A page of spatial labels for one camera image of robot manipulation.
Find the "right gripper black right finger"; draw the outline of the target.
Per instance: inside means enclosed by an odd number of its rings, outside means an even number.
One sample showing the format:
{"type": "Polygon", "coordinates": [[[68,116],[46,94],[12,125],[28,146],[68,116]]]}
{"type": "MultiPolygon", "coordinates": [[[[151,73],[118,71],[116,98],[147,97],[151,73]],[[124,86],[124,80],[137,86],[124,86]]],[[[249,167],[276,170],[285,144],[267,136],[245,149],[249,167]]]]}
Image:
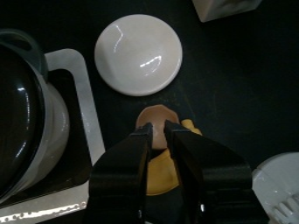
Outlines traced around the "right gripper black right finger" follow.
{"type": "Polygon", "coordinates": [[[188,224],[267,224],[245,159],[228,147],[167,121],[164,135],[188,224]]]}

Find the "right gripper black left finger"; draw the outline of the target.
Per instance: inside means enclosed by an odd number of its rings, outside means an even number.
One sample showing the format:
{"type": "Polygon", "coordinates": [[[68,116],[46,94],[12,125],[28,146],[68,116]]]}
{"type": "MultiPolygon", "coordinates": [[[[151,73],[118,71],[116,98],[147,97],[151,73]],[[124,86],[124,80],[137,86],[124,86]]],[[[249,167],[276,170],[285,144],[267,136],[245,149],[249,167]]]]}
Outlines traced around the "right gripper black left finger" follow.
{"type": "Polygon", "coordinates": [[[86,224],[145,224],[152,134],[152,124],[147,123],[94,163],[88,182],[86,224]]]}

